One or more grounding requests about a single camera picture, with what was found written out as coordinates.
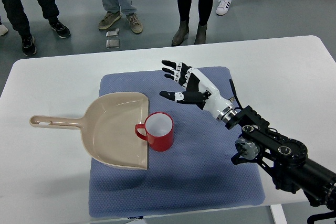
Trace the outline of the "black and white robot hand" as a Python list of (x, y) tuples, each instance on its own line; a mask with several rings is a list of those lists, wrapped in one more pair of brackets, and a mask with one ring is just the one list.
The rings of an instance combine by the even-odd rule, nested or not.
[(181, 104), (193, 104), (211, 113), (213, 118), (227, 123), (237, 112), (219, 89), (197, 68), (183, 62), (163, 60), (165, 77), (177, 82), (183, 92), (161, 91), (160, 96)]

